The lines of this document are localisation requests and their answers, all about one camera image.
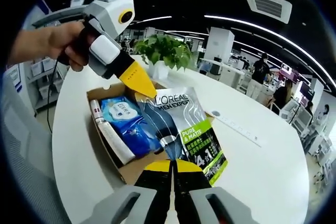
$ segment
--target open box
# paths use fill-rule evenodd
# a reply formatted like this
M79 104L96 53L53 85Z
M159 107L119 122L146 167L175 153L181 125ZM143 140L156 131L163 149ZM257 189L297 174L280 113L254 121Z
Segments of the open box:
M154 84L156 89L165 89L166 88L166 87L164 87L164 86L162 86L162 85L160 85L156 82L153 82L153 84ZM136 103L135 97L134 97L134 91L127 88L123 83L118 83L118 84L111 85L109 89L97 88L97 89L88 91L87 92L88 106L90 107L90 101L91 100L100 101L102 99L119 97L121 95L126 96L128 99L130 99L131 101ZM210 120L210 122L212 122L213 117L211 117L208 114L207 114L207 117ZM158 160L163 160L163 159L168 159L168 156L166 155L166 152L161 152L159 154L150 153L150 154L148 154L148 155L146 155L142 158L134 159L131 162L129 162L128 164L121 166L121 165L118 164L117 158L115 158L116 155L113 152L113 149L110 147L108 142L104 139L104 137L102 136L102 134L98 130L97 124L96 123L94 123L94 124L95 124L96 130L99 133L100 141L102 142L104 148L108 152L113 165L119 171L121 179L126 184L129 184L129 185L135 184L135 182L137 181L137 179L141 175L144 168L147 165L151 164L152 162L158 161Z

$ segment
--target shelf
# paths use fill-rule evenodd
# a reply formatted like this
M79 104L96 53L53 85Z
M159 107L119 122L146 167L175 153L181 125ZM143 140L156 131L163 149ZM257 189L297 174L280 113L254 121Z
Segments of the shelf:
M29 83L32 83L34 81L37 81L38 79L42 78L43 76L48 76L49 74L52 74L54 69L50 69L48 71L45 71L43 73L38 74L37 76L32 77L31 79L28 80Z
M52 103L52 102L55 102L57 101L58 99L58 94L59 93L52 93L50 98L49 98L49 104ZM36 105L35 105L35 110L38 110L44 106L46 106L48 104L48 99L40 99L37 101Z

